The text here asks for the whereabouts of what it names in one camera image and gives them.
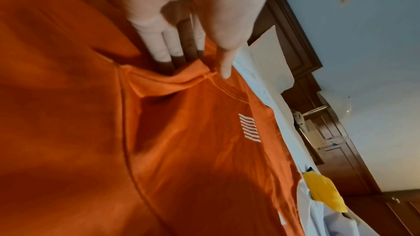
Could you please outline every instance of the hand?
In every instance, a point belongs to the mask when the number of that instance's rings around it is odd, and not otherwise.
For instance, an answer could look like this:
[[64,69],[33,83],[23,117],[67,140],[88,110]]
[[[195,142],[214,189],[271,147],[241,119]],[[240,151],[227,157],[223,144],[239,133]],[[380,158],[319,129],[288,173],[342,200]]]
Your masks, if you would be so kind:
[[217,45],[216,66],[231,74],[265,0],[117,0],[161,71],[171,73],[203,55],[205,36]]

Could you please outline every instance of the white fabric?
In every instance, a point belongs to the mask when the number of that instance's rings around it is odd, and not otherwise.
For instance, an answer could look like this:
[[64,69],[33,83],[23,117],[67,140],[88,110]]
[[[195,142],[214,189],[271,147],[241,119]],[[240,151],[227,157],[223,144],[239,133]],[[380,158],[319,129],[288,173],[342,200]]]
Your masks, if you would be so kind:
[[[239,49],[233,66],[257,97],[273,109],[283,139],[300,172],[305,172],[309,167],[312,167],[319,173],[302,138],[294,128],[293,116],[289,107],[278,90],[270,84],[267,85],[267,82],[262,79],[260,73],[263,72],[254,62],[247,45]],[[341,218],[335,215],[334,211],[324,203],[312,200],[309,188],[303,179],[297,187],[297,208],[302,227],[307,236],[379,236],[351,211],[349,216],[356,222],[344,217]]]
[[266,84],[272,84],[279,93],[293,87],[294,78],[281,50],[275,26],[264,32],[249,48],[264,74]]

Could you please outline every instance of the white logo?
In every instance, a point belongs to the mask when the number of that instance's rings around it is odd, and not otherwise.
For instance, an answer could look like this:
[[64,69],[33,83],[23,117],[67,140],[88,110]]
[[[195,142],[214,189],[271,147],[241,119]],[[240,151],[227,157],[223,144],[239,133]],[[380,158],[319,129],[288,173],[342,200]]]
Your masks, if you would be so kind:
[[255,142],[261,142],[261,140],[259,139],[257,126],[254,122],[254,118],[239,114],[239,119],[241,121],[245,137]]

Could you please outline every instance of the bed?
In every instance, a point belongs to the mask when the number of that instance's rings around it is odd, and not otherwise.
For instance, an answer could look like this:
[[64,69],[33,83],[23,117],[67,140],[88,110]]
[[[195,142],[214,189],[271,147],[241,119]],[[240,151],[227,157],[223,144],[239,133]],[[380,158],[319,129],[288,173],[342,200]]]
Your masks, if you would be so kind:
[[[234,67],[260,100],[274,111],[277,124],[301,173],[312,168],[316,152],[305,145],[294,126],[294,118],[281,93],[293,87],[294,80],[322,67],[317,55],[294,17],[286,0],[267,0],[254,26],[249,47],[242,47]],[[327,236],[328,226],[346,226],[341,214],[332,213],[323,203],[312,200],[302,180],[297,189],[299,215],[308,236]],[[343,223],[331,223],[331,217]],[[366,223],[349,211],[353,228],[342,227],[349,235],[377,235]]]

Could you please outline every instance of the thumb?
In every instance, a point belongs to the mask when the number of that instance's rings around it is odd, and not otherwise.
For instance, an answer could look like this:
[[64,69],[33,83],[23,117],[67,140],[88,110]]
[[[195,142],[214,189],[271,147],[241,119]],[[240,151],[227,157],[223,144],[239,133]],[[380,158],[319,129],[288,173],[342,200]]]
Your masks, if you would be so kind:
[[232,64],[235,60],[236,53],[238,52],[238,49],[233,50],[225,50],[221,48],[220,46],[217,47],[216,52],[216,60],[217,60],[217,71],[220,73],[220,75],[227,79],[231,76],[232,72]]

